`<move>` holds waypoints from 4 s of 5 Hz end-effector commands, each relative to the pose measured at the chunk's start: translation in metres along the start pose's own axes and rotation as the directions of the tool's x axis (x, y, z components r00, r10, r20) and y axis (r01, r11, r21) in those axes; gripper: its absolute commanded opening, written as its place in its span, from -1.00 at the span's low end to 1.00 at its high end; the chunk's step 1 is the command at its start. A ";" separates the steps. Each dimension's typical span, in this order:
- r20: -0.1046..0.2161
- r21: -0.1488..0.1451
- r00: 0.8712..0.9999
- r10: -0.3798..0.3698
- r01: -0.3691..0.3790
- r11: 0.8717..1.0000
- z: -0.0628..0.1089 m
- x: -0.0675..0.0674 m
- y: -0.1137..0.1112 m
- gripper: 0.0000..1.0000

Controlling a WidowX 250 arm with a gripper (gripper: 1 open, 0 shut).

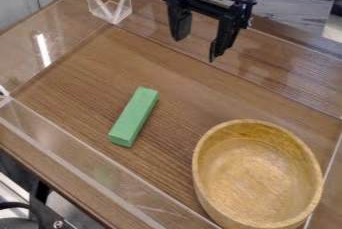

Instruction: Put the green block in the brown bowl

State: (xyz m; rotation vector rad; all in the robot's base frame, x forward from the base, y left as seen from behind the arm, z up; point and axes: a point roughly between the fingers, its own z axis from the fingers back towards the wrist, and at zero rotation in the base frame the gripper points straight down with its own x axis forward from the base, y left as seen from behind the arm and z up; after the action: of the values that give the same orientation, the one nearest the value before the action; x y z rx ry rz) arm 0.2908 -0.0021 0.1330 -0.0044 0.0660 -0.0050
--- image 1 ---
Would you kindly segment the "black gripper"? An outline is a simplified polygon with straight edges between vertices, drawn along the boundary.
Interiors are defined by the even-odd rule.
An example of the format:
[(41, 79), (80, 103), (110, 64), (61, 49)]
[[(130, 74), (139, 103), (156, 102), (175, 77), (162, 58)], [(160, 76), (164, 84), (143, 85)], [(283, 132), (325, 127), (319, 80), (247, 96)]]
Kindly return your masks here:
[(214, 62), (215, 58), (232, 47), (239, 28), (250, 26), (256, 0), (164, 0), (164, 2), (175, 41), (182, 41), (191, 32), (192, 12), (219, 19), (216, 38), (210, 46), (210, 62)]

